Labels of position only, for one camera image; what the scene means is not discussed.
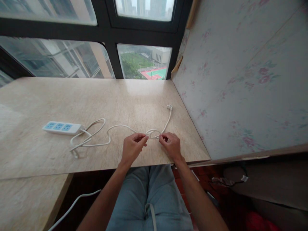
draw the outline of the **table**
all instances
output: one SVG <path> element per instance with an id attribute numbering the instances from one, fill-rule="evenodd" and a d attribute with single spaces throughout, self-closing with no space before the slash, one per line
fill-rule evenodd
<path id="1" fill-rule="evenodd" d="M 61 174 L 0 180 L 0 229 L 48 230 L 72 177 Z"/>
<path id="2" fill-rule="evenodd" d="M 0 179 L 116 168 L 123 139 L 132 134 L 129 129 L 111 130 L 109 145 L 79 148 L 81 158 L 75 159 L 69 152 L 71 136 L 41 128 L 49 121 L 87 126 L 105 118 L 105 127 L 90 142 L 97 144 L 108 141 L 106 130 L 116 124 L 142 133 L 161 131 L 168 104 L 173 111 L 166 131 L 181 139 L 186 161 L 210 160 L 172 81 L 27 77 L 1 88 L 0 101 Z M 90 133 L 100 126 L 94 125 Z M 171 163 L 158 140 L 147 144 L 133 167 Z"/>

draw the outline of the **green trees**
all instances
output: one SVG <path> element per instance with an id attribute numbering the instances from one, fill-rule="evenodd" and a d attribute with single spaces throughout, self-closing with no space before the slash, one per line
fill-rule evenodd
<path id="1" fill-rule="evenodd" d="M 147 79 L 139 71 L 137 63 L 121 57 L 123 71 L 126 79 Z"/>

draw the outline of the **tennis court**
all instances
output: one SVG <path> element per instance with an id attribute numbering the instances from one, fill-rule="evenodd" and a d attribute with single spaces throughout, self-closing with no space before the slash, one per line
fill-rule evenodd
<path id="1" fill-rule="evenodd" d="M 166 78 L 167 67 L 160 69 L 153 69 L 150 71 L 143 71 L 141 74 L 149 80 L 163 80 Z"/>

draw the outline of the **leg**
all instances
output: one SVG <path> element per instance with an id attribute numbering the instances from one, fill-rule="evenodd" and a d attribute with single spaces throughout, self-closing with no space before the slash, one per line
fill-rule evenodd
<path id="1" fill-rule="evenodd" d="M 146 213 L 149 167 L 127 173 L 115 203 L 107 230 L 142 230 Z"/>
<path id="2" fill-rule="evenodd" d="M 193 224 L 180 191 L 174 181 L 171 165 L 150 167 L 147 203 L 154 206 L 157 230 L 193 230 Z M 153 222 L 149 217 L 145 225 Z"/>

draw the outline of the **person's left hand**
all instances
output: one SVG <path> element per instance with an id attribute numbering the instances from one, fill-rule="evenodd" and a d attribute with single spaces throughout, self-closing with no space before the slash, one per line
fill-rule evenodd
<path id="1" fill-rule="evenodd" d="M 139 156 L 143 147 L 146 147 L 146 142 L 149 137 L 142 133 L 135 133 L 124 139 L 123 153 L 121 163 L 125 165 L 132 165 L 135 159 Z"/>

